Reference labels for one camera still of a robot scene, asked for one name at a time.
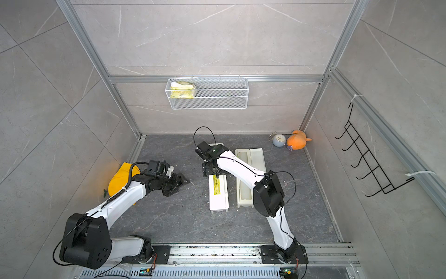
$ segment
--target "black wire rack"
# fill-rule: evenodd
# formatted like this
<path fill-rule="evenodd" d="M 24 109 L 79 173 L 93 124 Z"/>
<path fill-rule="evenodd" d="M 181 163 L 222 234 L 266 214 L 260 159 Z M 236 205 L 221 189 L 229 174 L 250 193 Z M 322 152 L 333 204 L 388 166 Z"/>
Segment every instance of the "black wire rack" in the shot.
<path fill-rule="evenodd" d="M 353 141 L 352 144 L 350 144 L 350 146 L 347 149 L 342 149 L 343 151 L 347 151 L 349 150 L 352 146 L 356 146 L 356 148 L 358 149 L 359 153 L 361 154 L 361 158 L 359 159 L 359 162 L 356 166 L 351 165 L 352 167 L 356 168 L 359 166 L 359 164 L 361 163 L 361 161 L 364 159 L 365 163 L 367 164 L 367 167 L 369 168 L 369 172 L 364 175 L 363 177 L 359 178 L 356 177 L 356 179 L 364 179 L 367 176 L 369 176 L 370 174 L 373 175 L 373 177 L 375 178 L 376 182 L 378 183 L 379 187 L 381 188 L 381 190 L 377 191 L 374 194 L 371 195 L 365 195 L 367 197 L 371 197 L 374 196 L 376 194 L 378 194 L 379 192 L 383 192 L 384 194 L 388 194 L 396 189 L 398 189 L 399 187 L 406 185 L 407 183 L 415 180 L 415 178 L 410 177 L 409 179 L 406 180 L 406 182 L 404 182 L 403 184 L 401 184 L 400 186 L 395 187 L 393 185 L 393 183 L 390 181 L 389 177 L 387 176 L 387 174 L 385 173 L 385 171 L 383 170 L 383 168 L 381 167 L 381 165 L 379 164 L 379 162 L 377 161 L 377 159 L 375 158 L 375 156 L 373 155 L 373 153 L 370 151 L 370 148 L 367 146 L 367 144 L 365 143 L 365 141 L 362 139 L 361 135 L 358 133 L 358 131 L 355 129 L 355 127 L 353 126 L 353 124 L 350 122 L 350 117 L 351 117 L 351 112 L 353 110 L 353 103 L 350 103 L 350 105 L 348 105 L 348 108 L 350 109 L 350 114 L 348 116 L 348 120 L 347 123 L 344 125 L 344 133 L 340 136 L 340 137 L 335 137 L 336 139 L 340 139 L 342 138 L 345 134 L 347 134 L 351 140 Z M 353 136 L 351 135 L 351 133 L 349 132 L 349 129 L 353 129 L 355 131 L 355 133 L 358 135 L 355 139 L 353 139 Z M 361 149 L 358 146 L 358 143 L 362 143 L 365 147 L 366 147 L 366 151 L 363 153 L 361 151 Z M 368 161 L 365 157 L 365 155 L 369 153 L 371 155 L 371 162 Z M 385 184 L 387 184 L 386 186 L 383 187 L 383 185 L 380 183 L 380 181 L 377 178 L 377 174 L 375 173 L 375 171 L 381 171 L 384 174 L 385 179 L 387 180 L 387 182 Z"/>

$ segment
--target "stuffed animal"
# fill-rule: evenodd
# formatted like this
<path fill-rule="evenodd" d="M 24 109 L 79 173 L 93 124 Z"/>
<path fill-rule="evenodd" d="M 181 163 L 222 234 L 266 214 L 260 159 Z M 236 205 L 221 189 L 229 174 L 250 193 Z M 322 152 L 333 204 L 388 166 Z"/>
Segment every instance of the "stuffed animal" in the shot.
<path fill-rule="evenodd" d="M 311 141 L 311 138 L 307 138 L 304 132 L 294 130 L 293 134 L 286 140 L 286 145 L 290 151 L 298 150 L 304 148 L 308 141 Z"/>

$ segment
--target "yellow label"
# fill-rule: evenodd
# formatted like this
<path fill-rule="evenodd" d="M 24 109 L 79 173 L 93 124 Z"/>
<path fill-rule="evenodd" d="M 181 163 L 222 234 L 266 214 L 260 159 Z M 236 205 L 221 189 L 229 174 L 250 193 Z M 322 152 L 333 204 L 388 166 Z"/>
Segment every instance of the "yellow label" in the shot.
<path fill-rule="evenodd" d="M 220 178 L 217 178 L 216 175 L 214 177 L 214 195 L 220 195 Z"/>

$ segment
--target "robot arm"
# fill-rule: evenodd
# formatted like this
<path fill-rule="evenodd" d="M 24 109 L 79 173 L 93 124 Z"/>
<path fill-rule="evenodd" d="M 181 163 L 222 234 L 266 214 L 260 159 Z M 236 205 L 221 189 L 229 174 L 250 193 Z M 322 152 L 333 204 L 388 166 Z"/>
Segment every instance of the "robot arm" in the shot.
<path fill-rule="evenodd" d="M 204 160 L 204 176 L 229 172 L 252 189 L 254 208 L 267 217 L 273 231 L 278 258 L 284 263 L 290 262 L 297 245 L 285 217 L 285 195 L 276 173 L 265 173 L 248 165 L 223 145 L 210 146 L 202 142 L 195 152 Z"/>
<path fill-rule="evenodd" d="M 139 163 L 148 165 L 147 169 L 129 177 L 130 183 L 118 193 L 85 214 L 75 213 L 68 218 L 59 254 L 62 261 L 98 269 L 108 259 L 122 258 L 123 262 L 140 263 L 151 259 L 150 238 L 110 238 L 108 231 L 130 206 L 149 192 L 161 190 L 163 195 L 170 196 L 189 181 L 181 173 L 173 173 L 173 167 L 165 161 Z M 133 164 L 129 173 L 139 163 Z"/>

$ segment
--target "gray marble wall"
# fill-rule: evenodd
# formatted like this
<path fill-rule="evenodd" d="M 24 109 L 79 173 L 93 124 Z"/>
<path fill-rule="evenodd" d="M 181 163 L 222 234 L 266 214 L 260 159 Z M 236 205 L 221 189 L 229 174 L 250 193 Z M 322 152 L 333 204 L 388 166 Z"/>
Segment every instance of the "gray marble wall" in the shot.
<path fill-rule="evenodd" d="M 322 74 L 352 0 L 72 0 L 111 75 Z M 289 133 L 317 84 L 250 84 L 243 110 L 174 111 L 165 84 L 118 84 L 143 133 Z"/>
<path fill-rule="evenodd" d="M 372 0 L 338 66 L 443 182 L 445 46 L 445 1 Z"/>
<path fill-rule="evenodd" d="M 445 180 L 443 53 L 444 1 L 371 0 L 341 58 L 339 70 L 418 155 Z M 307 128 L 308 153 L 344 241 L 352 241 L 370 278 L 443 278 L 444 215 L 416 181 L 380 193 L 348 136 L 350 98 L 331 82 Z M 353 109 L 352 123 L 390 180 L 407 170 L 382 138 Z"/>
<path fill-rule="evenodd" d="M 0 278 L 59 278 L 67 217 L 136 139 L 54 0 L 2 2 L 0 65 Z"/>
<path fill-rule="evenodd" d="M 215 133 L 290 133 L 299 128 L 317 83 L 251 83 L 247 109 L 173 110 L 165 83 L 119 83 L 143 133 L 193 133 L 202 125 Z"/>

